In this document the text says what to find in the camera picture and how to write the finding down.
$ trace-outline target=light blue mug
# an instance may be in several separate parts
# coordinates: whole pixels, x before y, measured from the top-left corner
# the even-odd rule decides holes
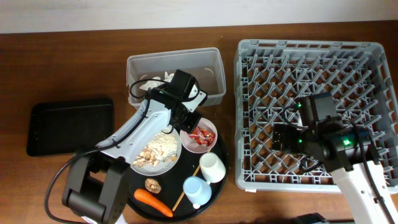
[[[211,187],[199,177],[188,177],[183,185],[185,195],[195,209],[206,204],[211,197]]]

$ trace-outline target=plastic bin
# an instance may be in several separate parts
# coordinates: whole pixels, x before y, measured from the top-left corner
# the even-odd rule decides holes
[[[208,98],[202,106],[218,105],[226,93],[224,66],[220,51],[215,47],[204,49],[177,50],[154,54],[135,55],[127,59],[127,85],[143,78],[160,77],[174,73],[177,69],[193,75]],[[143,83],[133,87],[135,95],[142,95],[139,89]],[[129,95],[129,103],[139,107],[141,99]]]
[[[342,117],[370,130],[386,184],[390,193],[398,193],[398,105],[384,49],[372,42],[240,41],[234,60],[238,187],[340,191],[323,166],[303,174],[303,156],[271,150],[272,128],[283,123],[284,107],[326,91]],[[286,113],[297,123],[298,112]]]

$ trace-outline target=brown table surface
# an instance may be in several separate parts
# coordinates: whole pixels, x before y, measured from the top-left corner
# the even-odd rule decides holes
[[[200,108],[214,122],[229,150],[228,182],[220,197],[188,223],[252,223],[318,212],[330,220],[350,220],[341,194],[247,193],[235,185],[233,59],[242,39],[343,40],[381,43],[394,83],[398,77],[398,21],[188,29],[110,30],[0,35],[0,222],[53,223],[43,208],[56,171],[71,156],[26,154],[30,111],[36,103],[107,96],[114,101],[115,128],[135,112],[127,102],[126,60],[131,55],[217,47],[227,92],[218,106]],[[61,204],[66,174],[59,178],[50,209],[80,220]],[[398,195],[392,196],[398,204]],[[149,223],[130,208],[129,223]]]

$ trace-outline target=white backdrop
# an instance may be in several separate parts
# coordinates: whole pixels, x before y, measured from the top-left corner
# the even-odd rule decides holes
[[[0,0],[0,33],[398,19],[398,0]]]

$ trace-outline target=gray dish rack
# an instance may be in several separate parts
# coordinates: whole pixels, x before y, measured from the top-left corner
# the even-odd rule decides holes
[[[234,59],[236,184],[247,191],[340,192],[323,166],[271,150],[272,127],[294,99],[331,92],[337,112],[367,127],[398,192],[397,100],[383,46],[373,42],[242,40]],[[286,112],[292,123],[299,114]]]

